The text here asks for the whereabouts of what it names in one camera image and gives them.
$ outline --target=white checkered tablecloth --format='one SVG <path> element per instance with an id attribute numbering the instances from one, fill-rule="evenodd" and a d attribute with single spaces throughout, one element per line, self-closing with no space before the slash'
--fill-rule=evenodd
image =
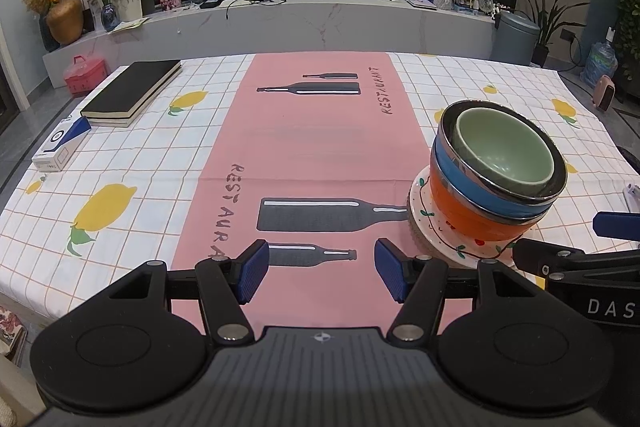
<path id="1" fill-rule="evenodd" d="M 465 98 L 513 108 L 552 137 L 572 174 L 562 197 L 527 237 L 573 245 L 588 253 L 625 250 L 629 242 L 596 237 L 596 210 L 626 212 L 622 190 L 638 176 L 623 160 L 602 124 L 564 87 L 554 71 L 466 58 L 389 54 L 429 146 L 437 113 Z M 0 214 L 0 292 L 57 318 L 151 257 L 168 265 L 196 183 L 226 112 L 253 55 L 183 61 L 180 74 L 129 128 L 95 127 L 64 172 L 42 176 L 33 168 Z M 80 109 L 115 71 L 76 108 Z M 185 118 L 168 115 L 177 96 L 208 95 Z M 563 118 L 553 99 L 562 106 Z M 106 184 L 137 187 L 124 213 L 108 227 L 67 250 L 69 230 L 90 196 Z"/>
<path id="2" fill-rule="evenodd" d="M 216 141 L 253 55 L 184 60 L 180 73 L 128 128 L 93 127 L 63 172 L 33 165 L 0 214 L 0 292 L 37 312 L 61 317 L 131 269 L 174 257 L 198 177 Z M 125 67 L 92 91 L 80 110 Z M 168 114 L 178 95 L 208 95 L 186 117 Z M 89 235 L 95 241 L 67 249 L 69 227 L 95 190 L 107 184 L 137 187 L 124 213 Z"/>
<path id="3" fill-rule="evenodd" d="M 586 253 L 631 248 L 628 241 L 595 235 L 591 220 L 597 212 L 628 212 L 622 191 L 630 182 L 639 183 L 638 174 L 558 73 L 471 58 L 389 55 L 430 146 L 438 128 L 438 112 L 468 98 L 511 107 L 555 142 L 570 166 L 567 185 L 548 214 L 525 237 L 581 248 Z M 566 115 L 566 107 L 561 105 L 569 120 L 563 118 L 553 100 L 568 104 L 575 115 Z"/>

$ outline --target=photo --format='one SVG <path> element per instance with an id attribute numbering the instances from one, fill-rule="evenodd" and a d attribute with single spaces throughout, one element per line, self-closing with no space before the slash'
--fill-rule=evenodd
<path id="1" fill-rule="evenodd" d="M 169 11 L 174 10 L 182 6 L 182 0 L 160 0 L 162 10 Z"/>
<path id="2" fill-rule="evenodd" d="M 142 18 L 142 3 L 140 0 L 111 0 L 120 20 L 123 22 L 131 22 Z"/>
<path id="3" fill-rule="evenodd" d="M 86 4 L 87 4 L 87 7 L 91 9 L 91 15 L 93 15 L 94 18 L 100 19 L 100 10 L 102 9 L 102 1 L 88 0 Z"/>

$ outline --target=white box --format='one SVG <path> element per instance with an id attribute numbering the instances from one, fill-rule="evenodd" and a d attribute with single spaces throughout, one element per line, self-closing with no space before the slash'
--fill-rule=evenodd
<path id="1" fill-rule="evenodd" d="M 60 172 L 76 151 L 91 125 L 84 116 L 72 115 L 62 120 L 31 161 L 40 172 Z"/>

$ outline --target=black notebook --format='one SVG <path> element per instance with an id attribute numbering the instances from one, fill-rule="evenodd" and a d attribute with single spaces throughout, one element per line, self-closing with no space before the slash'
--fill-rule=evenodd
<path id="1" fill-rule="evenodd" d="M 80 114 L 90 120 L 122 120 L 135 117 L 137 111 L 164 87 L 180 69 L 180 60 L 134 62 L 114 78 Z"/>

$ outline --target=wall outlet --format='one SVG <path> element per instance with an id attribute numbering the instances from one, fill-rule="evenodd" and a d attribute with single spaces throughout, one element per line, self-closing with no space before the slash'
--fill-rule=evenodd
<path id="1" fill-rule="evenodd" d="M 560 38 L 563 41 L 573 42 L 575 39 L 575 33 L 573 33 L 570 30 L 565 30 L 564 28 L 562 28 L 562 30 L 560 31 Z"/>

